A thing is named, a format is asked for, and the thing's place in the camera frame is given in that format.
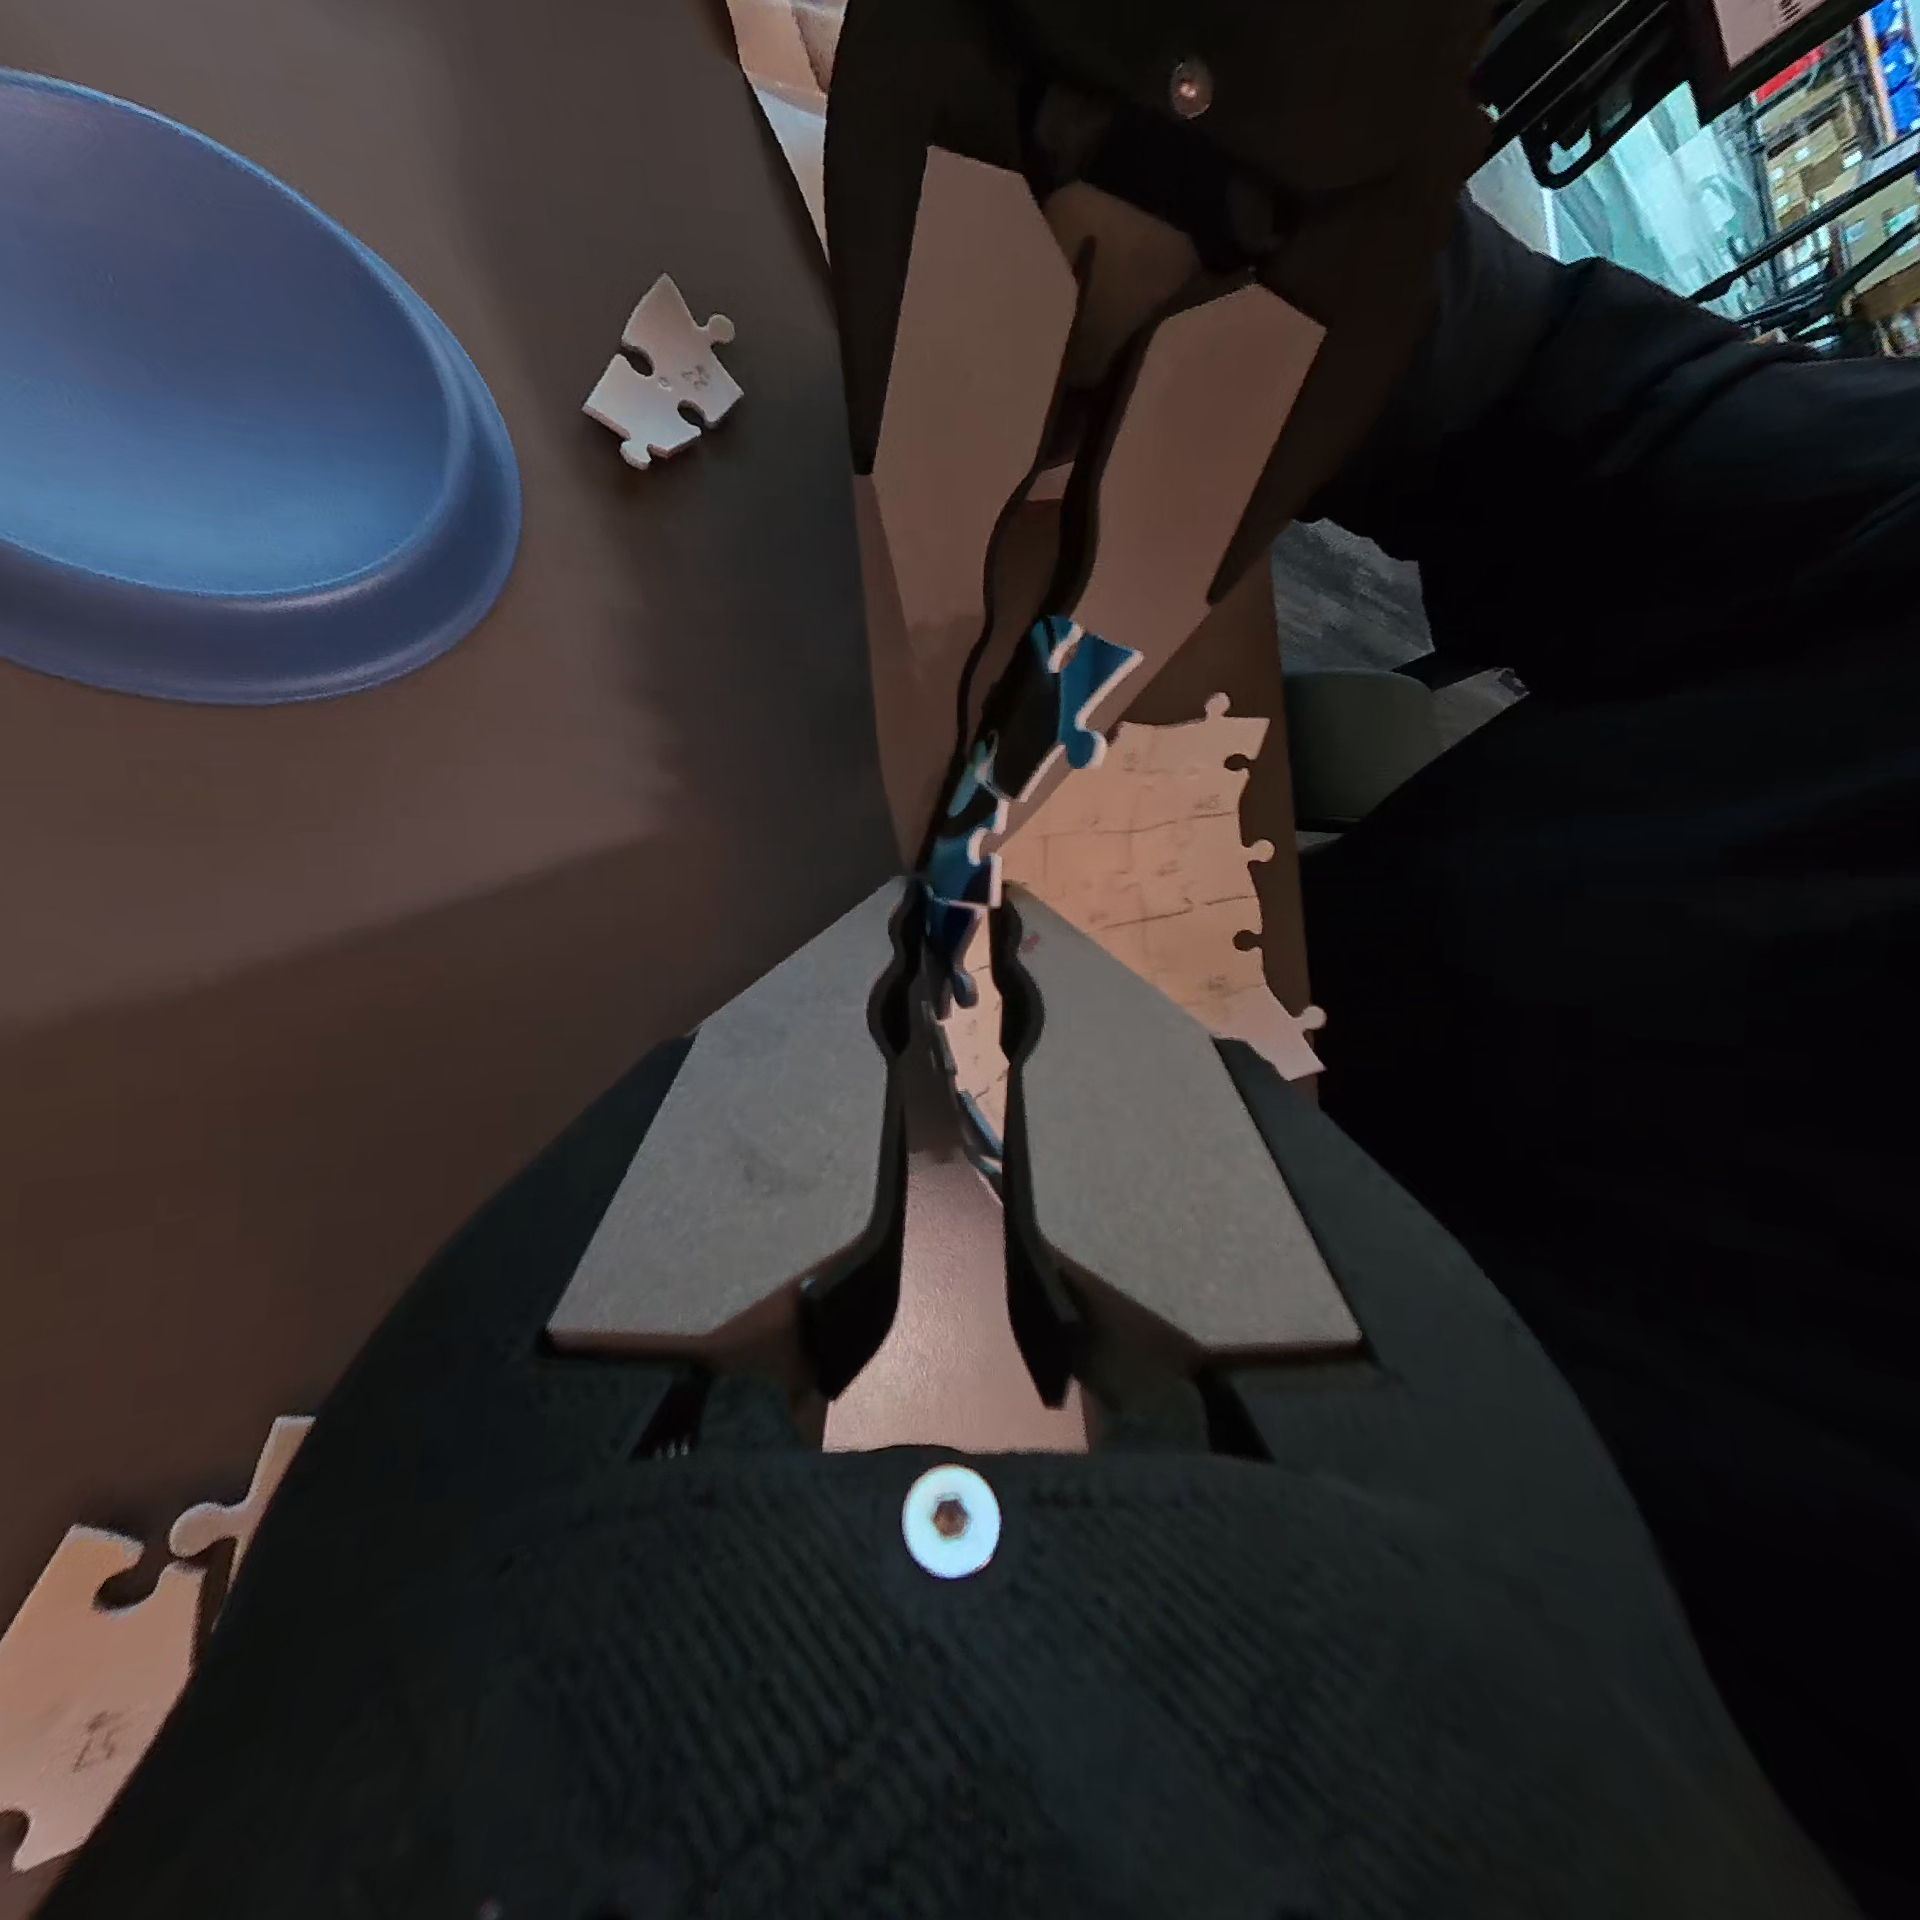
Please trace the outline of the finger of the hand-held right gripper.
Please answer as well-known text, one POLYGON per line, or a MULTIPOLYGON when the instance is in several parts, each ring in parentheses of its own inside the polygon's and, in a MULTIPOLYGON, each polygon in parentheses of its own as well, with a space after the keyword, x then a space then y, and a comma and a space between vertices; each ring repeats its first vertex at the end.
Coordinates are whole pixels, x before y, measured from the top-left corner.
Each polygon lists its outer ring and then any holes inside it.
POLYGON ((1077 276, 1030 184, 930 148, 878 448, 855 475, 878 771, 902 867, 921 866, 971 732, 963 668, 990 636, 993 546, 1030 487, 1077 276))
MULTIPOLYGON (((1323 346, 1323 327, 1249 281, 1171 309, 1072 466, 1043 617, 1139 650, 1091 713, 1097 738, 1210 614, 1210 580, 1323 346)), ((1066 767, 1055 756, 1033 792, 1066 767)), ((990 804, 976 842, 1020 804, 990 804)))

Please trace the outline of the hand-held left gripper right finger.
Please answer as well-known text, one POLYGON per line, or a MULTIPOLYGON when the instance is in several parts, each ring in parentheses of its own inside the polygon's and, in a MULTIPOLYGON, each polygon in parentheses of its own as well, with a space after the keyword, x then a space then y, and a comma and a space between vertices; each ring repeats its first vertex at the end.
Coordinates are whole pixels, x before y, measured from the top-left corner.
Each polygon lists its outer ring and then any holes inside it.
POLYGON ((1210 1033, 1022 885, 990 935, 1010 1321, 1043 1399, 1355 1354, 1363 1327, 1210 1033))

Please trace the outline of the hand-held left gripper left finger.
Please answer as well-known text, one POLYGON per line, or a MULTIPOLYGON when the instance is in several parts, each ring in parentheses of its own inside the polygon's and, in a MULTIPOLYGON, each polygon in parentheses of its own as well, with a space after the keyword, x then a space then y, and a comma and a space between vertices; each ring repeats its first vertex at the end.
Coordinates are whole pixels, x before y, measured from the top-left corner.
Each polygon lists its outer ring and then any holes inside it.
POLYGON ((902 1288, 919 955, 890 878, 700 1025, 548 1317, 558 1352, 853 1384, 902 1288))

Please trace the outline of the single numbered puzzle piece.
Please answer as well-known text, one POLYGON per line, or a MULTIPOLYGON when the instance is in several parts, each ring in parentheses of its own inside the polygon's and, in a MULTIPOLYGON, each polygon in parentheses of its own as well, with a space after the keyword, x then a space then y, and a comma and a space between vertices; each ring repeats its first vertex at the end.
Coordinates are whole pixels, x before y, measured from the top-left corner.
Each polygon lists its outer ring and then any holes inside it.
POLYGON ((941 836, 986 824, 990 804, 1022 804, 1055 756, 1084 771, 1099 756, 1095 705, 1139 666, 1139 650, 1109 643, 1072 617, 1040 617, 990 690, 963 747, 941 836))

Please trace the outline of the scatter of puzzle pieces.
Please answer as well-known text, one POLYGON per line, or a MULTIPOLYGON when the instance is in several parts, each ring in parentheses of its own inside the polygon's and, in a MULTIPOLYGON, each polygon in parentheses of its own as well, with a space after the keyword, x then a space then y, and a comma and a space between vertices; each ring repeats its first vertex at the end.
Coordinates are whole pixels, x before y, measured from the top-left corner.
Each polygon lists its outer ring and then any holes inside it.
MULTIPOLYGON (((627 466, 665 461, 738 405, 720 358, 733 340, 728 318, 692 319, 664 274, 581 407, 621 442, 627 466)), ((142 1542, 64 1532, 4 1629, 4 1879, 53 1871, 95 1836, 193 1677, 217 1553, 238 1569, 309 1426, 305 1414, 273 1416, 246 1491, 180 1512, 144 1595, 104 1595, 136 1569, 142 1542)))

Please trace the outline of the assembled curved puzzle section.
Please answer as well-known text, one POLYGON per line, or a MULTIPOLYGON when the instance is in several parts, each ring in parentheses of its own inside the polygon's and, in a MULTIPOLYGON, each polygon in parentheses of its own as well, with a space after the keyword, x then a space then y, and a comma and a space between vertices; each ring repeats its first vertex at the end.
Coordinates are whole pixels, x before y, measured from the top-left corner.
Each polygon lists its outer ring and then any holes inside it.
MULTIPOLYGON (((1066 783, 1011 828, 1011 878, 1214 1038, 1244 1040, 1288 1081, 1307 1081, 1323 1072, 1313 1034, 1327 1020, 1313 1007, 1282 1008, 1267 983, 1258 866, 1273 857, 1273 842, 1240 832, 1265 734, 1267 718, 1230 714, 1220 692, 1197 718, 1123 721, 1116 744, 1097 738, 1091 767, 1066 761, 1066 783)), ((923 873, 936 1054, 963 1153, 990 1185, 999 1185, 1010 1087, 990 963, 999 851, 999 832, 936 836, 923 873)))

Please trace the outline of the person's right forearm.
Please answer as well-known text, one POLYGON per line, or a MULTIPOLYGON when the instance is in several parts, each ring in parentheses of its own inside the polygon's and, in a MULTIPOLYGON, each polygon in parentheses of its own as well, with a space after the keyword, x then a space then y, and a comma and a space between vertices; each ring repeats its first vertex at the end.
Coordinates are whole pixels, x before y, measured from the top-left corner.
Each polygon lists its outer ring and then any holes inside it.
POLYGON ((1539 694, 1778 673, 1918 702, 1918 362, 1746 340, 1468 191, 1422 344, 1299 519, 1414 565, 1436 657, 1539 694))

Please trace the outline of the white printed leaflet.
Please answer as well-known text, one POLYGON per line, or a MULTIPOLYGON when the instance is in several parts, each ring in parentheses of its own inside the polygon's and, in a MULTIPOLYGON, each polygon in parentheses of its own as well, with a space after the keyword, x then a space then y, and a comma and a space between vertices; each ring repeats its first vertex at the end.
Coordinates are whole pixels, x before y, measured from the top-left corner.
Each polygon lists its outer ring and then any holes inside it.
POLYGON ((830 253, 825 113, 845 3, 726 3, 736 57, 755 89, 807 215, 830 253))

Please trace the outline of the black framed marker sign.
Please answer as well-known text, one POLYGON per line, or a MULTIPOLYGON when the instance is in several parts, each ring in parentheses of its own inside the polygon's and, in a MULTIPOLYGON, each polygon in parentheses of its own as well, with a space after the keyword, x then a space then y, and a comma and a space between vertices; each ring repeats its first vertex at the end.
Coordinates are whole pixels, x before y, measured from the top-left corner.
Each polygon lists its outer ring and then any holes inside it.
POLYGON ((1918 45, 1918 3, 1682 3, 1678 10, 1701 123, 1848 30, 1862 30, 1875 81, 1892 75, 1885 65, 1892 41, 1918 45))

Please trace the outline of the metal storage shelf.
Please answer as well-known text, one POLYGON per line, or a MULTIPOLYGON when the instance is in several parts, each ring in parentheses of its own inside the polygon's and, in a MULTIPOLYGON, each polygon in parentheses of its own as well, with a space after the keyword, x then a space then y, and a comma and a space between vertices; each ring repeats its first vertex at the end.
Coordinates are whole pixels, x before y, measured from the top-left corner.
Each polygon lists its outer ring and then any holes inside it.
POLYGON ((1871 3, 1739 100, 1761 237, 1694 302, 1822 355, 1918 358, 1918 3, 1871 3))

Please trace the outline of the blue round plastic stand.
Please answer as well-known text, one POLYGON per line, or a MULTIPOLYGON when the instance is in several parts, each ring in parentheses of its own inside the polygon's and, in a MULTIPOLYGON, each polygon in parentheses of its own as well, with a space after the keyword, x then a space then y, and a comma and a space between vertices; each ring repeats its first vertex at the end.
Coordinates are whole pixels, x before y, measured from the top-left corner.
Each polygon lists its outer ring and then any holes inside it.
POLYGON ((261 707, 396 682, 507 589, 515 448, 442 318, 218 140, 4 73, 4 659, 261 707))

